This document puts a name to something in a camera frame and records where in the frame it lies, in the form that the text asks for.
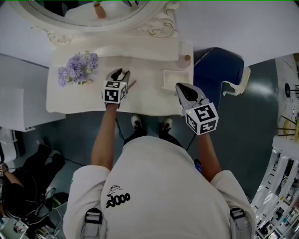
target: white cube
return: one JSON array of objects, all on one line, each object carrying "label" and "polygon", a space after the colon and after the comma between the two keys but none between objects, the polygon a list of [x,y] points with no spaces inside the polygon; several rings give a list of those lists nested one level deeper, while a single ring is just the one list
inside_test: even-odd
[{"label": "white cube", "polygon": [[186,123],[197,134],[205,134],[216,129],[218,114],[213,103],[186,110]]},{"label": "white cube", "polygon": [[127,94],[127,82],[105,80],[102,94],[105,103],[119,104]]}]

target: white t-shirt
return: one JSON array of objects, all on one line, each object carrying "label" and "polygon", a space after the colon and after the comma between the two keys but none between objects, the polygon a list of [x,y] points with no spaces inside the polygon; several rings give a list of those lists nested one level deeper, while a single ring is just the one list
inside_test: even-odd
[{"label": "white t-shirt", "polygon": [[80,238],[87,210],[99,202],[107,239],[229,239],[230,207],[244,209],[252,224],[255,217],[230,171],[209,183],[184,149],[151,136],[126,144],[111,172],[85,166],[74,173],[67,239]]}]

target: blue cushion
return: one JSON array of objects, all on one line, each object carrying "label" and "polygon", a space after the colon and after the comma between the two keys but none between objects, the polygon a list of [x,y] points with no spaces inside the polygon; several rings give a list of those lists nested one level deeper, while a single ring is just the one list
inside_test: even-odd
[{"label": "blue cushion", "polygon": [[193,85],[202,89],[218,109],[223,81],[240,84],[244,61],[221,48],[213,48],[194,66]]}]

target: ornate carved frame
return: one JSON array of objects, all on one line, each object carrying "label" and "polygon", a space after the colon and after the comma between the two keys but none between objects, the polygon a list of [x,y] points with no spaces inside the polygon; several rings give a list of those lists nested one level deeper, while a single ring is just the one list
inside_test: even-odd
[{"label": "ornate carved frame", "polygon": [[51,13],[34,1],[13,1],[10,5],[34,27],[46,31],[51,43],[69,44],[72,41],[106,33],[124,33],[151,37],[178,37],[174,12],[180,1],[149,1],[138,13],[121,22],[110,21],[101,26],[79,25]]}]

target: vanity table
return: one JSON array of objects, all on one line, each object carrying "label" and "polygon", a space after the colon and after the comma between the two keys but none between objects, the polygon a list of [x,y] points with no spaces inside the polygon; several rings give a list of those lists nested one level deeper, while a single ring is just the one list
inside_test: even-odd
[{"label": "vanity table", "polygon": [[[57,45],[52,55],[47,84],[48,112],[78,113],[103,111],[101,90],[106,75],[117,69],[131,71],[136,83],[121,102],[119,111],[165,116],[181,115],[175,82],[193,83],[193,47],[178,42],[174,12],[179,1],[143,1],[130,8],[123,2],[100,3],[105,19],[97,18],[93,4],[68,9],[59,16],[35,1],[13,2],[11,6],[44,30]],[[98,69],[91,84],[58,84],[58,69],[75,54],[85,51],[98,55]],[[181,68],[178,60],[188,56]]]}]

